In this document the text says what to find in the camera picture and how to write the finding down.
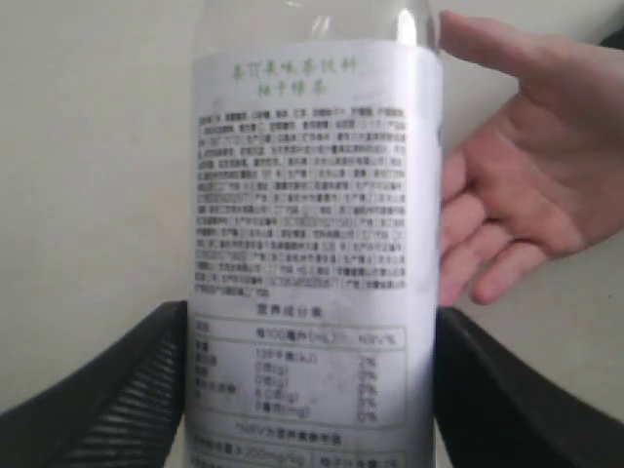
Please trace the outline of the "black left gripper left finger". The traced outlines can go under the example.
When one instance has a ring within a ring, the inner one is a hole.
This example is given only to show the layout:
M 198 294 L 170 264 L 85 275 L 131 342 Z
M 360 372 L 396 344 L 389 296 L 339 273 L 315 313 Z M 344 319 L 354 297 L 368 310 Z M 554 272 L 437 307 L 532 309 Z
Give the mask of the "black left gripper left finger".
M 185 407 L 187 307 L 165 302 L 1 415 L 4 467 L 162 467 Z

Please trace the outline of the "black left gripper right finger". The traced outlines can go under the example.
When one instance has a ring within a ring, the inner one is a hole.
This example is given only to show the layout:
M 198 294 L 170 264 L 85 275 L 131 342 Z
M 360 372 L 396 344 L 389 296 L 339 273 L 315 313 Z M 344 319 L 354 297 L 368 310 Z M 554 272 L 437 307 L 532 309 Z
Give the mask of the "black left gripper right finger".
M 623 424 L 455 308 L 436 323 L 436 420 L 455 467 L 620 467 Z

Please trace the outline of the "person's open hand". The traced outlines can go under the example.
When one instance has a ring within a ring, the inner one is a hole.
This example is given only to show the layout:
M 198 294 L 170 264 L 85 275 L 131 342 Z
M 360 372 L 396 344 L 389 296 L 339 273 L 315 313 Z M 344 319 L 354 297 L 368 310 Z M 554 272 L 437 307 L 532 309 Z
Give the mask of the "person's open hand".
M 600 45 L 445 11 L 441 48 L 517 92 L 447 156 L 439 303 L 486 305 L 623 228 L 623 41 Z

